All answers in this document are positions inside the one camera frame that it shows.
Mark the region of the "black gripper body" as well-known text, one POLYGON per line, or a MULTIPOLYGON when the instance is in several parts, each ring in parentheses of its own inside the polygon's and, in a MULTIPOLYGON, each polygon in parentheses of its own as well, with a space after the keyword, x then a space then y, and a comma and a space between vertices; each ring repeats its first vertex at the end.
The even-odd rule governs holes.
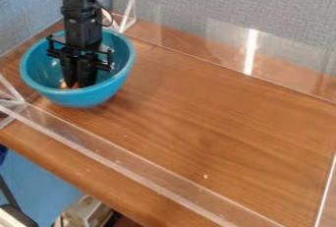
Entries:
POLYGON ((95 58, 98 71, 114 70, 115 49, 103 42, 103 7, 94 6, 83 12, 62 8, 65 15, 65 34, 51 34, 47 55, 58 58, 74 57, 79 63, 83 58, 95 58))

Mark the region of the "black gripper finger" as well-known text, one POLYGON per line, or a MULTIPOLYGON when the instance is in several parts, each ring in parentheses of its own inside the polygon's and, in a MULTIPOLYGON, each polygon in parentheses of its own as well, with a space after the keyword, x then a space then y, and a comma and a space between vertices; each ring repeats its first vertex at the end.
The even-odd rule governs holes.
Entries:
POLYGON ((95 58, 83 58, 78 63, 78 82, 81 87, 91 86, 97 83, 98 67, 95 58))
POLYGON ((61 59, 61 65, 65 81, 69 86, 74 86, 78 82, 78 61, 74 57, 63 57, 61 59))

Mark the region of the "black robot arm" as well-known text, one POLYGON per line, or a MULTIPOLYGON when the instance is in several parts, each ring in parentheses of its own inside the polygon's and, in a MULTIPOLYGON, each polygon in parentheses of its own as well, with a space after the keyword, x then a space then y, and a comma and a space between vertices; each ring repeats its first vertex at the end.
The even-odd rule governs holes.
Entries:
POLYGON ((51 34, 47 55, 61 60, 69 87, 91 86, 98 72, 114 70, 115 49, 103 43, 103 10, 99 0, 62 0, 65 35, 51 34))

